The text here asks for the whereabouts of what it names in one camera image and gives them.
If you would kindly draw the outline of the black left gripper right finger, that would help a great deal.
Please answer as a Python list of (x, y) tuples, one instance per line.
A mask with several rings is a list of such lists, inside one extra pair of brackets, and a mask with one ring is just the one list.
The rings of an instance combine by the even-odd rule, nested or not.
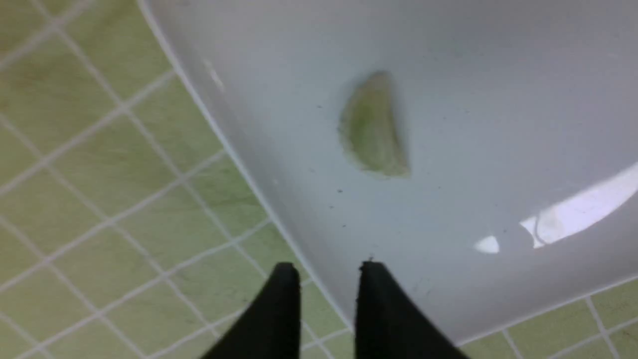
[(406, 295), (383, 263), (360, 266), (356, 359), (465, 359)]

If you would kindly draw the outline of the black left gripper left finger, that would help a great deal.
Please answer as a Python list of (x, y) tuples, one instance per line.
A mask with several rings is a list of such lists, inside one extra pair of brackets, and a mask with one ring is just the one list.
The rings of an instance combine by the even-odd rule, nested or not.
[(301, 349), (300, 275), (277, 263), (246, 311), (203, 359), (298, 359)]

